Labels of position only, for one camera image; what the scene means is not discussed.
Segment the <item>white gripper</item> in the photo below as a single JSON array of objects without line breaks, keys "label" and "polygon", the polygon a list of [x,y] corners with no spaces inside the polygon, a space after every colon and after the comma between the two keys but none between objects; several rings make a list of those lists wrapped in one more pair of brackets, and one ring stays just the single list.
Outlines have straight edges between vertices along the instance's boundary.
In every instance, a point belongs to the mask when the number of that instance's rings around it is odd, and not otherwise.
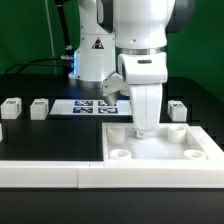
[{"label": "white gripper", "polygon": [[118,73],[129,87],[131,111],[138,139],[154,131],[160,121],[162,84],[167,82],[166,54],[118,56]]}]

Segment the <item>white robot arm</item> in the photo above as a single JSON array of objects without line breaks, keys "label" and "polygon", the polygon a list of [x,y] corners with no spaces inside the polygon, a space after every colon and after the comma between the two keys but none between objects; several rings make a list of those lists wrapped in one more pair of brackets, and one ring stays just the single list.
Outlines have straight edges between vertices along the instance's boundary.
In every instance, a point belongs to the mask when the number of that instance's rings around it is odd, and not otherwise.
[{"label": "white robot arm", "polygon": [[78,0],[80,45],[74,53],[73,84],[130,97],[139,138],[159,126],[162,85],[167,82],[166,36],[191,19],[194,0]]}]

